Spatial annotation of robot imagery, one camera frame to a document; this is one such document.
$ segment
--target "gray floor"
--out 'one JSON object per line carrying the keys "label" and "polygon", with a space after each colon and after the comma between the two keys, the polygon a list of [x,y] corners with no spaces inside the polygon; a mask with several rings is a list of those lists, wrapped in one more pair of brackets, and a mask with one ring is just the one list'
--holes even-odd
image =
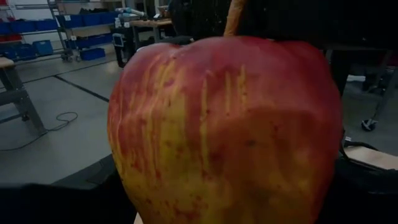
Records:
{"label": "gray floor", "polygon": [[[55,120],[59,113],[75,111],[79,117],[65,129],[50,133],[21,150],[0,152],[0,183],[51,184],[111,153],[106,135],[107,102],[49,76],[62,73],[60,77],[109,98],[121,71],[112,60],[114,55],[92,62],[51,60],[17,68],[22,80],[28,81],[25,87],[46,128],[59,124]],[[398,156],[398,139],[394,135],[398,127],[398,118],[394,117],[398,109],[396,98],[390,101],[377,129],[371,133],[362,131],[360,122],[372,115],[376,102],[347,93],[343,105],[344,124],[354,140],[365,141]],[[12,111],[12,105],[2,106],[0,117]],[[0,125],[0,133],[0,150],[35,138],[30,123],[20,119]]]}

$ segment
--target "apple stem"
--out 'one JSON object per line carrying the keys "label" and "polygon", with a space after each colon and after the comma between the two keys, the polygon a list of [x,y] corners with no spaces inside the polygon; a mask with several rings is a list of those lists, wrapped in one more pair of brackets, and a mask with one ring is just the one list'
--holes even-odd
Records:
{"label": "apple stem", "polygon": [[231,5],[229,5],[228,16],[226,18],[226,26],[224,30],[225,37],[235,35],[245,3],[246,0],[231,1]]}

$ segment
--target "caster wheel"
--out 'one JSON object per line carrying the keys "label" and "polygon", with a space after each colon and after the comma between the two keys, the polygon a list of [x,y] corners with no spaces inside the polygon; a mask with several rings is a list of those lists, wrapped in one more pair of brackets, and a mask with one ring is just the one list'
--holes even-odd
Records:
{"label": "caster wheel", "polygon": [[28,121],[28,120],[30,120],[30,117],[27,114],[22,116],[22,121]]}
{"label": "caster wheel", "polygon": [[361,122],[362,130],[373,131],[376,128],[377,121],[372,121],[371,119],[363,120]]}

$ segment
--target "red apple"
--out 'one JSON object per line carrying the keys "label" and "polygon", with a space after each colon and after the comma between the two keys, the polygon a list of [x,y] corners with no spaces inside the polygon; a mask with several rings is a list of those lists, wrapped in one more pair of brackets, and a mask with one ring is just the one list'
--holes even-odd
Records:
{"label": "red apple", "polygon": [[318,49],[215,37],[139,51],[113,90],[108,134],[145,224],[313,223],[341,122]]}

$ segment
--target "black floor line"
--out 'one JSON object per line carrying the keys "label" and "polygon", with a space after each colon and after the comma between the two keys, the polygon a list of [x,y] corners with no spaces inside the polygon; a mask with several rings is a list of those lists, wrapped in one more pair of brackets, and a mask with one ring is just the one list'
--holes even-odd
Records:
{"label": "black floor line", "polygon": [[111,60],[111,61],[108,61],[108,62],[101,62],[101,63],[95,64],[95,65],[90,65],[90,66],[83,67],[83,68],[77,68],[77,69],[74,69],[74,70],[70,70],[70,71],[67,71],[67,72],[61,72],[61,73],[58,73],[58,74],[55,74],[55,75],[49,75],[49,76],[42,77],[42,78],[36,78],[36,79],[29,80],[29,81],[22,82],[22,83],[25,84],[25,83],[35,82],[35,81],[43,80],[43,79],[46,79],[46,78],[55,77],[57,75],[63,75],[63,74],[66,74],[66,73],[75,72],[75,71],[83,70],[83,69],[86,69],[86,68],[91,68],[91,67],[95,67],[95,66],[98,66],[98,65],[103,65],[103,64],[106,64],[106,63],[114,62],[114,61],[116,61],[116,60]]}
{"label": "black floor line", "polygon": [[74,84],[73,82],[70,82],[70,81],[68,81],[68,80],[66,80],[64,78],[59,77],[58,75],[55,75],[53,77],[58,79],[58,80],[61,80],[61,81],[65,82],[65,83],[67,83],[67,84],[69,84],[69,85],[71,85],[71,86],[73,86],[75,88],[78,88],[79,90],[85,91],[86,93],[90,94],[91,96],[97,97],[98,99],[109,103],[109,99],[107,97],[101,96],[98,93],[95,93],[95,92],[93,92],[91,90],[88,90],[88,89],[86,89],[86,88],[84,88],[84,87],[82,87],[80,85]]}

